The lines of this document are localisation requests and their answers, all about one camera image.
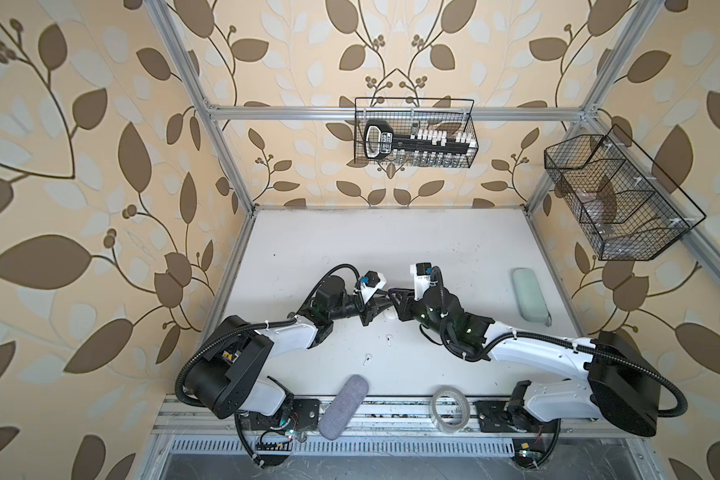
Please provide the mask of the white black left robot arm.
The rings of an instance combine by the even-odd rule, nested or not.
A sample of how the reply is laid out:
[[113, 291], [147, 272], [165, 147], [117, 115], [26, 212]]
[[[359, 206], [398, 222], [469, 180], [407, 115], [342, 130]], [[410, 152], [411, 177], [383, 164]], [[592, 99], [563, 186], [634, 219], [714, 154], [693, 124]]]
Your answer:
[[281, 382], [262, 376], [268, 360], [319, 346], [334, 322], [357, 317], [366, 326], [392, 306], [386, 278], [350, 264], [329, 270], [296, 312], [282, 321], [249, 323], [226, 317], [180, 369], [174, 395], [183, 404], [204, 407], [217, 418], [256, 413], [281, 423], [293, 416], [293, 397]]

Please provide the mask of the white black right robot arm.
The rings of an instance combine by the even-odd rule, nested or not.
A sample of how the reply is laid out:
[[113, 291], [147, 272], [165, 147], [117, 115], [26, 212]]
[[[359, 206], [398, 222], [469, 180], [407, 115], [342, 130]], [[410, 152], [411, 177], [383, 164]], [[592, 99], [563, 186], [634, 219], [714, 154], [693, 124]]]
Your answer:
[[388, 293], [398, 317], [437, 334], [437, 343], [469, 363], [511, 362], [558, 376], [552, 383], [522, 380], [505, 408], [520, 429], [562, 419], [604, 419], [632, 435], [653, 437], [661, 418], [688, 410], [682, 390], [613, 332], [565, 338], [516, 329], [465, 311], [438, 285], [423, 294]]

